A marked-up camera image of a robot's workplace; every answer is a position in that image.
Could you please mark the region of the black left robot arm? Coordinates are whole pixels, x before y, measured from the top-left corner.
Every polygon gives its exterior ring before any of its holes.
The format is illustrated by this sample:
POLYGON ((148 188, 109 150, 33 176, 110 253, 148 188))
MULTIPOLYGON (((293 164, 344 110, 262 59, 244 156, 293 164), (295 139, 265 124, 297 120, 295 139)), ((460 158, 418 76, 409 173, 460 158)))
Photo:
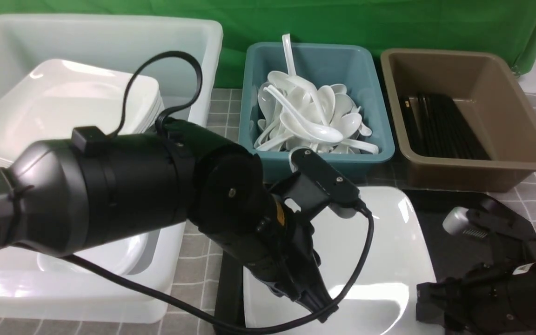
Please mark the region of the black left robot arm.
POLYGON ((261 159, 196 124, 106 139, 80 127, 38 141, 0 168, 0 249, 87 267, 77 252, 192 222, 278 297, 325 322, 328 294, 309 222, 296 222, 262 182, 261 159))

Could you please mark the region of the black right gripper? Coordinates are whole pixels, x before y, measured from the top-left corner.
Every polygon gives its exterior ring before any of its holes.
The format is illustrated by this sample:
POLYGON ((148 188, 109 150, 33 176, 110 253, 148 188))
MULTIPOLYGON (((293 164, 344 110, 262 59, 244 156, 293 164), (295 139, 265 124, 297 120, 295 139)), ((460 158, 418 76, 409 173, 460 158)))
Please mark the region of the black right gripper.
POLYGON ((475 303, 482 299, 470 294, 472 289, 489 285, 496 276, 493 268, 473 268, 461 278, 417 284, 415 319, 456 333, 496 333, 488 323, 475 319, 475 303))

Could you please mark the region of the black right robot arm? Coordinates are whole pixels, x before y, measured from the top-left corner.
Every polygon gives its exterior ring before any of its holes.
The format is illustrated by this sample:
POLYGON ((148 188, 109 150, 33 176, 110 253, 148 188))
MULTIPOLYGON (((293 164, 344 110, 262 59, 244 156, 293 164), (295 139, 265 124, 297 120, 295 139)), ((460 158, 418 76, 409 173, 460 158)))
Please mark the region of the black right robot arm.
POLYGON ((415 319, 475 335, 536 331, 536 262, 478 267, 462 278, 421 283, 415 319))

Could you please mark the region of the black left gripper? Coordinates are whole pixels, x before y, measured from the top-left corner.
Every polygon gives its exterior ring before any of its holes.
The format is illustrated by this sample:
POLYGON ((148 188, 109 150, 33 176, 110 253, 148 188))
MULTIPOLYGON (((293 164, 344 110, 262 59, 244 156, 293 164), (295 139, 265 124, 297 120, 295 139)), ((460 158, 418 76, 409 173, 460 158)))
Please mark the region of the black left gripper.
POLYGON ((281 182, 271 194, 261 182, 214 181, 212 239, 278 297, 325 322, 337 307, 326 293, 310 219, 326 207, 325 191, 309 181, 281 182))

